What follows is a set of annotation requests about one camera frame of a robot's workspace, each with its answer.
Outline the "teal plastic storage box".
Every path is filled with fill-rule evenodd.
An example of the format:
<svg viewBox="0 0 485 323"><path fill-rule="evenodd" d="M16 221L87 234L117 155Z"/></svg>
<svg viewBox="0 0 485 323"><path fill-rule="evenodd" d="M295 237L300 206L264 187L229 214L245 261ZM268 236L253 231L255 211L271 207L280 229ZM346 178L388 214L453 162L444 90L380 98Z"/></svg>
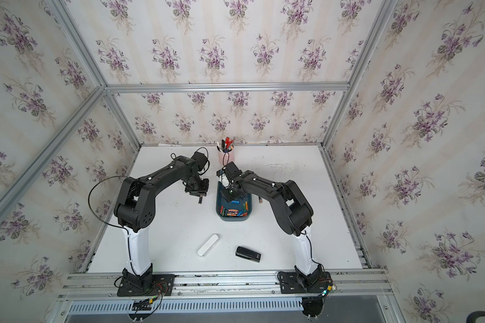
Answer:
<svg viewBox="0 0 485 323"><path fill-rule="evenodd" d="M223 186L221 179L218 178L216 214L227 222L245 221L253 211L253 195L245 193L240 197L231 198L229 201L225 198L224 192L226 192L226 188Z"/></svg>

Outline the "white rectangular case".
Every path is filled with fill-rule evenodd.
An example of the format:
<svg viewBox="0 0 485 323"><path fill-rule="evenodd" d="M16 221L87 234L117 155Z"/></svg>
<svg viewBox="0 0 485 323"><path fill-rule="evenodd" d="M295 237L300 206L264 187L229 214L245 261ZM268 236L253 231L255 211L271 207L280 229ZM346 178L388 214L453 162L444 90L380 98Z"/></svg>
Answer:
<svg viewBox="0 0 485 323"><path fill-rule="evenodd" d="M212 249L218 244L220 237L218 234L212 234L198 249L197 255L201 258L206 257Z"/></svg>

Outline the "pens in cup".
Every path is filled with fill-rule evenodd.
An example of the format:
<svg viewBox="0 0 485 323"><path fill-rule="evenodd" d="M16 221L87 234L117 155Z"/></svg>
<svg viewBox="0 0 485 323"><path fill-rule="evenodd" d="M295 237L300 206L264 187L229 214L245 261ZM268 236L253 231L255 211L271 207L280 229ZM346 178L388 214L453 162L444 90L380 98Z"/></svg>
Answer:
<svg viewBox="0 0 485 323"><path fill-rule="evenodd" d="M221 153L229 153L233 150L234 141L230 137L225 137L217 143L217 149Z"/></svg>

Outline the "pink pen cup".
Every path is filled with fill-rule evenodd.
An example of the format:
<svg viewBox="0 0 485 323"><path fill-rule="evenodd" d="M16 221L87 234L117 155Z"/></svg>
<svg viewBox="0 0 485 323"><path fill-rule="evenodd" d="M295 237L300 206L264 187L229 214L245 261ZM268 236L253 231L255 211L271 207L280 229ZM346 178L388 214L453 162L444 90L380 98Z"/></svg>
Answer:
<svg viewBox="0 0 485 323"><path fill-rule="evenodd" d="M218 151L218 162L223 167L234 161L234 150L225 152L224 150Z"/></svg>

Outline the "aluminium front rail frame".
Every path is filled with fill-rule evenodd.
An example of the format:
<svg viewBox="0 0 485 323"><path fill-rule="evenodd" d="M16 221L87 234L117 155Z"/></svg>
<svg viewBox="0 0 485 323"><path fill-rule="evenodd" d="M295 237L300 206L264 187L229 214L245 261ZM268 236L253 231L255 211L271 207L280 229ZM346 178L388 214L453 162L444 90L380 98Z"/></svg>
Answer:
<svg viewBox="0 0 485 323"><path fill-rule="evenodd" d="M299 285L295 273L283 271L178 272L156 276L156 287L135 296L118 275L75 274L65 281L48 322L72 316L116 315L147 322L158 314L229 312L306 312L322 310L351 297L370 297L385 322L405 322L393 288L381 269L342 269L322 274L312 287Z"/></svg>

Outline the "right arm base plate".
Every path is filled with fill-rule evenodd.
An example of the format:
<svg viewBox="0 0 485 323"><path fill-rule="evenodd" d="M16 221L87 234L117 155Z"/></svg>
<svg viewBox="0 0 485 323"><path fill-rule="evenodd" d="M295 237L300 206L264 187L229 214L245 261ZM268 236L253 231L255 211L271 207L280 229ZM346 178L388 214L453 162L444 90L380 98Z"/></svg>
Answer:
<svg viewBox="0 0 485 323"><path fill-rule="evenodd" d="M326 296L334 290L330 274L320 270L316 270L309 275L304 275L300 272L279 271L277 280L281 294L308 293Z"/></svg>

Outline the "black stapler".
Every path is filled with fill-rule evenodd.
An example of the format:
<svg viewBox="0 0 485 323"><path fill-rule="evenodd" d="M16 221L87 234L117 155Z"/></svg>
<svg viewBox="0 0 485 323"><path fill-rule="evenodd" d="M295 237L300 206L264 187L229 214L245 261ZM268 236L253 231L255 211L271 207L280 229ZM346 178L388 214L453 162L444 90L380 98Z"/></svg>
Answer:
<svg viewBox="0 0 485 323"><path fill-rule="evenodd" d="M260 262L261 261L261 254L254 251L247 249L242 246L238 246L235 252L235 256L239 258L243 258L249 261Z"/></svg>

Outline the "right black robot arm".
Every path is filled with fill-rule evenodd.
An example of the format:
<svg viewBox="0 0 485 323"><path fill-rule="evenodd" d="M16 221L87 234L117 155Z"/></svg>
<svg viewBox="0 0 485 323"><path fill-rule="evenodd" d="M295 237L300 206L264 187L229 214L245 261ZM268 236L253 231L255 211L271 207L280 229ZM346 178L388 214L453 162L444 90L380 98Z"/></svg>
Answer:
<svg viewBox="0 0 485 323"><path fill-rule="evenodd" d="M223 166L216 175L222 185L222 196L227 201L255 195L270 204L279 227L294 236L294 269L298 278L312 285L325 275L325 268L315 260L312 247L314 211L295 181L268 180L253 171L241 171L233 162Z"/></svg>

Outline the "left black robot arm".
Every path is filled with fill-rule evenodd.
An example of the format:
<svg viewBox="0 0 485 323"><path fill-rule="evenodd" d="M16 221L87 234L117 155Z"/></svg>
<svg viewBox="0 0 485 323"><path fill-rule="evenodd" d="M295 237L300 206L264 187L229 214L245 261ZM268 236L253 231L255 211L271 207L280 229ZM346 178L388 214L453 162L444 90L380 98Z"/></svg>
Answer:
<svg viewBox="0 0 485 323"><path fill-rule="evenodd" d="M209 166L208 156L196 151L191 157L173 157L170 164L149 175L124 179L114 208L128 256L123 276L145 280L152 275L148 227L156 216L156 197L176 182L182 182L191 196L206 196L209 180L202 175Z"/></svg>

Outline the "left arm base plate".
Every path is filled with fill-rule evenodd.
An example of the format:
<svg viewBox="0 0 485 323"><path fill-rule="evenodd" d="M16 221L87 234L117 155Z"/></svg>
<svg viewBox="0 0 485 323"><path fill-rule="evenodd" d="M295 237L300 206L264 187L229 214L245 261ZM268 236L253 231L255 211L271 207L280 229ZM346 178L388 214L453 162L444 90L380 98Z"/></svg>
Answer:
<svg viewBox="0 0 485 323"><path fill-rule="evenodd" d="M114 286L117 288L118 297L135 296L156 296L162 293L163 296L170 296L173 291L175 275L155 275L151 278L130 282L126 277L118 277Z"/></svg>

